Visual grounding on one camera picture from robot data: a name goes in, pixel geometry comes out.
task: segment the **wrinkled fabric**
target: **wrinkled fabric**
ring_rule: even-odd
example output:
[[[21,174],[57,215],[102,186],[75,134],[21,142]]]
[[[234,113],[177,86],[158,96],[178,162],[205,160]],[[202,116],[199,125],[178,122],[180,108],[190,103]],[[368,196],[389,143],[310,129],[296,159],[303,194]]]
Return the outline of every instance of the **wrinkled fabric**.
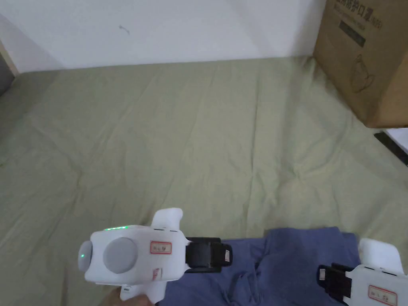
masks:
[[[232,266],[167,283],[160,306],[339,305],[318,286],[318,266],[360,264],[356,236],[338,228],[281,228],[265,238],[225,242],[233,248]]]
[[[337,226],[407,271],[407,186],[312,58],[24,73],[0,97],[1,305],[98,305],[81,243],[168,207],[190,237]]]

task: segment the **white label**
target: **white label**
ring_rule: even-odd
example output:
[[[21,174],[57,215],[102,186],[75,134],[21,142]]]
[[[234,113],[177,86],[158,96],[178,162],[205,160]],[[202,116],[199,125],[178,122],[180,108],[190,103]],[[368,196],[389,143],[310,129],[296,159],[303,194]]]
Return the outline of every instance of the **white label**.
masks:
[[[229,262],[229,251],[228,250],[225,251],[225,261]]]
[[[319,280],[325,280],[326,279],[326,270],[325,269],[320,269],[319,271]]]
[[[171,254],[171,242],[150,242],[150,254]]]
[[[386,305],[397,306],[397,294],[383,288],[370,285],[368,287],[368,297]]]

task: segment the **white handheld device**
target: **white handheld device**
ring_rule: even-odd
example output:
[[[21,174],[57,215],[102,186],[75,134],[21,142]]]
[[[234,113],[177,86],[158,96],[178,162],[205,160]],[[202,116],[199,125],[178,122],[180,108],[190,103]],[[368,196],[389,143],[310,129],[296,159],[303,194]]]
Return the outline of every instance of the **white handheld device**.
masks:
[[[356,268],[320,265],[317,282],[335,300],[348,306],[408,305],[408,276],[397,248],[361,239],[361,265]]]
[[[166,283],[185,272],[220,272],[232,264],[230,245],[219,238],[186,238],[180,231],[183,211],[156,212],[151,226],[128,225],[94,232],[78,252],[85,279],[122,286],[120,298],[146,294],[155,304],[164,299]]]

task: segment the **mattress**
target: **mattress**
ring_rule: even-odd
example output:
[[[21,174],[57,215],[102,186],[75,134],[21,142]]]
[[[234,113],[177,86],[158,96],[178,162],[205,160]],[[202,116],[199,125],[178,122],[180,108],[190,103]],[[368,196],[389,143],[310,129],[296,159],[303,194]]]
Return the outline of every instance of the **mattress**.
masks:
[[[99,304],[81,243],[167,207],[188,236],[338,226],[407,271],[407,199],[407,167],[312,58],[25,73],[0,97],[2,305]]]

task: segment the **black clamp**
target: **black clamp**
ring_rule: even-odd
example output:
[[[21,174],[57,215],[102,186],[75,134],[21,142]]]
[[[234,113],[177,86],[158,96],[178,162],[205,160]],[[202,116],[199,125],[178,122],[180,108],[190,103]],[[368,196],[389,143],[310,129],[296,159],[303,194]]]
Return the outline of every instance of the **black clamp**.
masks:
[[[317,269],[317,283],[330,297],[347,305],[343,298],[351,296],[352,279],[346,277],[346,272],[353,270],[353,268],[334,263],[330,267],[320,265]]]
[[[221,243],[220,238],[187,237],[186,264],[190,267],[186,273],[219,273],[222,267],[232,265],[232,248]]]

